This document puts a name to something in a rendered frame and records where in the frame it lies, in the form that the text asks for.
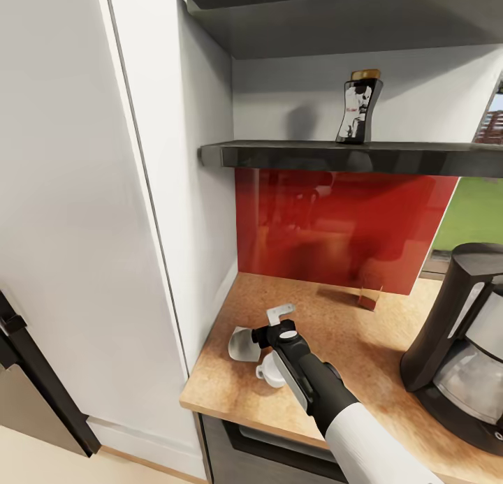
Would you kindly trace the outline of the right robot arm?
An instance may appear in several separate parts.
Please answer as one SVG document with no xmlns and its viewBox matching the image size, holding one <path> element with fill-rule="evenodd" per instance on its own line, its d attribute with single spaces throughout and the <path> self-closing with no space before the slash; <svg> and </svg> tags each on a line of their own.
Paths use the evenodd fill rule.
<svg viewBox="0 0 503 484">
<path fill-rule="evenodd" d="M 272 346 L 279 372 L 317 428 L 349 484 L 444 484 L 411 455 L 345 388 L 337 369 L 311 352 L 288 303 L 266 311 L 268 325 L 252 330 L 260 349 Z"/>
</svg>

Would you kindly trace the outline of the paper coffee filter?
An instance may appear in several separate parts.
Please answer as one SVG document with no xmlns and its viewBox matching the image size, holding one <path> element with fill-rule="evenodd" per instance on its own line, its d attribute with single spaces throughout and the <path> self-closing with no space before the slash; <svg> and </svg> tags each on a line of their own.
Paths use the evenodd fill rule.
<svg viewBox="0 0 503 484">
<path fill-rule="evenodd" d="M 258 343 L 252 341 L 251 328 L 236 326 L 228 343 L 230 357 L 238 361 L 258 362 L 261 354 Z"/>
</svg>

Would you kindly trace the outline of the bottle of coffee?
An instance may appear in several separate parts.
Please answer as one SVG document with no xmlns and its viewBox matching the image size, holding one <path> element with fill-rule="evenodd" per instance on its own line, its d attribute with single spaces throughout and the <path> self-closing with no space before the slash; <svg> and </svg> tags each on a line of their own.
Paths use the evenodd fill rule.
<svg viewBox="0 0 503 484">
<path fill-rule="evenodd" d="M 355 71 L 344 84 L 344 119 L 336 137 L 342 145 L 364 145 L 372 138 L 372 113 L 384 83 L 381 71 Z"/>
</svg>

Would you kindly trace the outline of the coffee cup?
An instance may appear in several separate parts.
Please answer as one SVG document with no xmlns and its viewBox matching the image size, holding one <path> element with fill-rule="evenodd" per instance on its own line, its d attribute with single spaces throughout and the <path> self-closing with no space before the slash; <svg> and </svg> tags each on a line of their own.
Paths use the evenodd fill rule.
<svg viewBox="0 0 503 484">
<path fill-rule="evenodd" d="M 259 379 L 265 379 L 273 388 L 281 388 L 287 383 L 275 365 L 272 353 L 267 354 L 262 365 L 256 367 L 256 376 Z"/>
</svg>

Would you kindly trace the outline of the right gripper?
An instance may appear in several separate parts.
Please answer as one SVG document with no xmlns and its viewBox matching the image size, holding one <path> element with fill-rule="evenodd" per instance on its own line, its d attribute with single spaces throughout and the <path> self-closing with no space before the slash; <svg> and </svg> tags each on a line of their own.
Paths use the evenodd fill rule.
<svg viewBox="0 0 503 484">
<path fill-rule="evenodd" d="M 282 320 L 282 321 L 280 321 L 280 324 L 277 324 L 274 327 L 270 327 L 269 325 L 266 325 L 265 327 L 252 330 L 252 332 L 251 332 L 252 341 L 254 342 L 254 344 L 258 343 L 260 346 L 260 349 L 264 349 L 269 346 L 272 346 L 272 335 L 277 330 L 281 330 L 281 329 L 295 330 L 295 326 L 293 324 L 293 321 L 290 319 Z"/>
</svg>

